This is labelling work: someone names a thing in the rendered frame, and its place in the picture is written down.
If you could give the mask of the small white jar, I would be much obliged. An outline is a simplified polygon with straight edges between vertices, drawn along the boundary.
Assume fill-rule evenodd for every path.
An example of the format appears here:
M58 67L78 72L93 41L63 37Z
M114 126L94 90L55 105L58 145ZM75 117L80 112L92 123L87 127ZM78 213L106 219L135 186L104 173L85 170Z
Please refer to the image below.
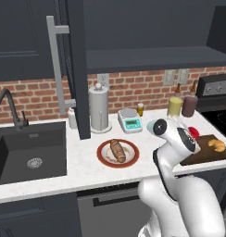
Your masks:
M69 115L69 127L71 129L76 129L77 128L77 120L75 118L75 112L73 108L69 108L68 111L68 115Z

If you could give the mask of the dark open cabinet door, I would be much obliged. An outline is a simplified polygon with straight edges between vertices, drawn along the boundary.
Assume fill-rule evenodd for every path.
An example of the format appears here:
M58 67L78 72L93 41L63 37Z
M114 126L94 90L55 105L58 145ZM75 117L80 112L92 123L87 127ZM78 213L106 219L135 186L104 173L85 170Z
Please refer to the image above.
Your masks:
M89 100L83 0L66 0L69 51L76 100L75 115L81 140L90 139Z

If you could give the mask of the golden croissant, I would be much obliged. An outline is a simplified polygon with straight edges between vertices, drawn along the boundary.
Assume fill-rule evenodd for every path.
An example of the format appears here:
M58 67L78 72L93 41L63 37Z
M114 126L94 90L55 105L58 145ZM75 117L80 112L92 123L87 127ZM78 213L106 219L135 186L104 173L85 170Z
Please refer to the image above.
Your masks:
M213 146L216 152L223 152L225 150L225 143L221 140L212 139L207 144Z

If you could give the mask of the dark closed cabinet door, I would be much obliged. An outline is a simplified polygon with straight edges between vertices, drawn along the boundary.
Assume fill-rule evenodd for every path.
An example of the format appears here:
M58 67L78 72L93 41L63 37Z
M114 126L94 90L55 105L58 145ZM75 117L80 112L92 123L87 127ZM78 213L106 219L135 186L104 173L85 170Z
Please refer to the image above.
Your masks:
M53 79L46 17L60 0L0 0L0 81Z

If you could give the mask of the dark base cabinet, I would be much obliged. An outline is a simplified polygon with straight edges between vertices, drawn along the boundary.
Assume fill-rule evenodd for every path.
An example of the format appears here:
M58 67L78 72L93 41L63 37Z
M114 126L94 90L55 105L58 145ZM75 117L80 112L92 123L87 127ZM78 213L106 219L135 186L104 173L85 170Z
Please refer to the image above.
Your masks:
M221 211L224 211L226 207L223 204L223 198L226 194L226 168L196 172L194 176L204 179L210 184L219 200Z

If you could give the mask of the grey paper towel roll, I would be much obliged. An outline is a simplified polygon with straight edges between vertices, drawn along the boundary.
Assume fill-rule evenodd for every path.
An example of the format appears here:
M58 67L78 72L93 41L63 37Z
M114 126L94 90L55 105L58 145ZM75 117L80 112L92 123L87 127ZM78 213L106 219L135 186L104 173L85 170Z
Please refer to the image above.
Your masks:
M90 127L93 133L106 133L112 124L108 120L108 88L98 82L89 89Z

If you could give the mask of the brown baguette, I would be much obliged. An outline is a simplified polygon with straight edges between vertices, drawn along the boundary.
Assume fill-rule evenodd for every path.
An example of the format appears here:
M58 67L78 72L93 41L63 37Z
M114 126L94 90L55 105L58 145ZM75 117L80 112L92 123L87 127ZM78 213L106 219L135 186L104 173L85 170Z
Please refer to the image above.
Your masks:
M111 149L114 157L120 163L123 163L126 160L126 155L124 153L124 150L123 150L122 146L120 145L120 143L117 140L115 140L115 139L111 140L110 149Z

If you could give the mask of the yellow bottle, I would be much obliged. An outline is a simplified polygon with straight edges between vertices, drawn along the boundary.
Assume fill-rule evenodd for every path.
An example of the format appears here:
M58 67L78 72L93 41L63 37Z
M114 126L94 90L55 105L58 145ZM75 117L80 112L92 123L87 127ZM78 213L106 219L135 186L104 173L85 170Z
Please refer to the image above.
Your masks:
M182 108L181 85L178 83L173 96L169 98L167 115L178 117L181 114L181 108Z

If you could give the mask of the dark brown bottle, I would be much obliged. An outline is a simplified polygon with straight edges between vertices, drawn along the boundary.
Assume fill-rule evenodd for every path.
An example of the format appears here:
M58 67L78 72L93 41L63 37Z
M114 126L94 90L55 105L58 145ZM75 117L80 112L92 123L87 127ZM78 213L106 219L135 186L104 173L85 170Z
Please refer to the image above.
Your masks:
M183 99L182 115L184 117L190 118L195 112L196 104L198 101L195 92L196 92L196 81L193 83L190 93L188 93Z

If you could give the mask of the black sink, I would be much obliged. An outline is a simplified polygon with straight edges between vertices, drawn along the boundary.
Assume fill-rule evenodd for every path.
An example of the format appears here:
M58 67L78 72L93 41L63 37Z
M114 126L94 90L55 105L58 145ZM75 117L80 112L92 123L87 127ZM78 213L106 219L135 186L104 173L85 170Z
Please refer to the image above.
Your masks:
M66 175L65 121L0 128L0 185Z

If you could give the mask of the grey dishwasher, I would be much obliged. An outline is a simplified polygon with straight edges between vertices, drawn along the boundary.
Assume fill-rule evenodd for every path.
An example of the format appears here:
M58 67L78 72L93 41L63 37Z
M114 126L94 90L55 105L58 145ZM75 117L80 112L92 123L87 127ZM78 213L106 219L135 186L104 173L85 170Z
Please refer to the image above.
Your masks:
M151 216L151 209L140 198L108 206L93 206L98 196L138 195L138 182L78 191L82 237L138 237Z

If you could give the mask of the black stove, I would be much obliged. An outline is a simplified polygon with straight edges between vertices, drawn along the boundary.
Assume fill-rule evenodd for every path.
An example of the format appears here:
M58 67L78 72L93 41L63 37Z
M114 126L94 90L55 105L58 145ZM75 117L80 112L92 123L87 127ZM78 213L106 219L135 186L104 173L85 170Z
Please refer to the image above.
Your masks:
M200 77L196 110L226 137L226 74Z

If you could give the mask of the dark range hood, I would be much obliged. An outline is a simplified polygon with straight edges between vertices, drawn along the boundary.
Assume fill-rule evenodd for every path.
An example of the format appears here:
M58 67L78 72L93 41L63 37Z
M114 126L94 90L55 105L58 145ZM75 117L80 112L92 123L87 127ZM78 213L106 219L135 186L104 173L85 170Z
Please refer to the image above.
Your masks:
M207 38L207 46L226 54L226 6L217 6Z

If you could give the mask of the grey wall outlet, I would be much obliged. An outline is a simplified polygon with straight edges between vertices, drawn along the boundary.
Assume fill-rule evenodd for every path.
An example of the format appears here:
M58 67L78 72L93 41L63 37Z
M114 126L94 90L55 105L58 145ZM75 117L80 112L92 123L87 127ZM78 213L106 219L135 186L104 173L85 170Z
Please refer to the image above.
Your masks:
M175 78L175 70L167 69L164 74L163 85L171 86L174 83L174 78Z
M189 69L180 69L178 72L177 82L180 84L186 84L189 75Z
M109 87L109 74L101 73L97 75L97 81L105 87Z

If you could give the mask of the dark wall cabinet body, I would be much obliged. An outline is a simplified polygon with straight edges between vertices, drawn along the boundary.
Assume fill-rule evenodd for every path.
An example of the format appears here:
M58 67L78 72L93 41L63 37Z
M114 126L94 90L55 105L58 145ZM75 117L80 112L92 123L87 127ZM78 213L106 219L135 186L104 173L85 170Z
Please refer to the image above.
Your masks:
M88 72L226 66L207 46L217 6L226 0L83 0Z

